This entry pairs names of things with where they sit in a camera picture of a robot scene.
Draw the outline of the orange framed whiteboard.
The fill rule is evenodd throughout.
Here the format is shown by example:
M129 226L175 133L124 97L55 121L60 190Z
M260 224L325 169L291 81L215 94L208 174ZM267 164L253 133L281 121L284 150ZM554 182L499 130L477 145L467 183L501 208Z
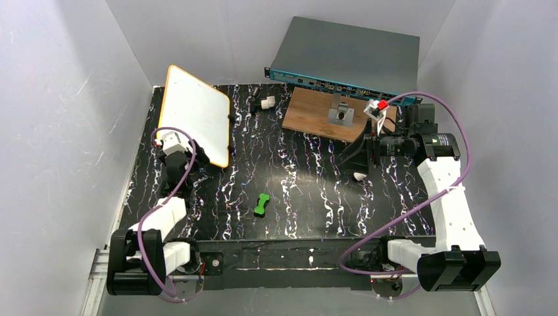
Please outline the orange framed whiteboard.
M176 65L170 65L158 127L189 134L212 165L226 168L230 160L229 97Z

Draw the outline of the green black whiteboard eraser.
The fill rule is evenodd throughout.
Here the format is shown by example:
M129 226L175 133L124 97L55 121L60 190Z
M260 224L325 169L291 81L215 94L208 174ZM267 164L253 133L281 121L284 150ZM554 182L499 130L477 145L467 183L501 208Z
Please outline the green black whiteboard eraser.
M266 213L266 207L270 201L270 196L268 194L259 194L257 200L257 206L254 208L253 213L257 217L264 217Z

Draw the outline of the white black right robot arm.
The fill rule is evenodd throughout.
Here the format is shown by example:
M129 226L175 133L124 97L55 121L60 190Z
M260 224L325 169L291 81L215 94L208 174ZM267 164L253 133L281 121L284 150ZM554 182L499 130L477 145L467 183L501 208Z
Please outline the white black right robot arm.
M470 167L461 163L456 137L438 130L432 104L406 107L403 126L389 134L382 132L386 111L385 102L366 106L365 129L344 151L344 161L358 166L355 178L362 180L383 157L411 157L428 194L424 206L432 212L436 243L429 248L379 229L369 256L353 264L349 256L357 246L352 246L341 255L339 268L386 277L412 272L428 292L479 291L501 267L501 258L487 250L472 219L463 186Z

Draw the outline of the white pipe elbow fitting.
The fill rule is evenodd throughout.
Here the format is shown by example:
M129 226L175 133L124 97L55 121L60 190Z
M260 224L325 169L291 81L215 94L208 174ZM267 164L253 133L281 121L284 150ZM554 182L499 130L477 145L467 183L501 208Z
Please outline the white pipe elbow fitting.
M360 182L360 181L364 180L366 177L367 177L367 175L363 174L363 173L359 173L359 172L354 172L353 173L353 178L357 182Z

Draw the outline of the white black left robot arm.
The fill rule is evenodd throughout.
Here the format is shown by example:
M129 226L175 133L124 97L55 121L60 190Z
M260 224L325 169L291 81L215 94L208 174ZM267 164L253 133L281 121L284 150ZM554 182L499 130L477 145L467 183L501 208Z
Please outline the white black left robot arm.
M202 148L160 157L164 170L157 210L130 228L113 232L109 244L107 292L114 296L158 296L172 273L192 275L202 263L193 238L168 235L187 213L193 192L190 173L209 163Z

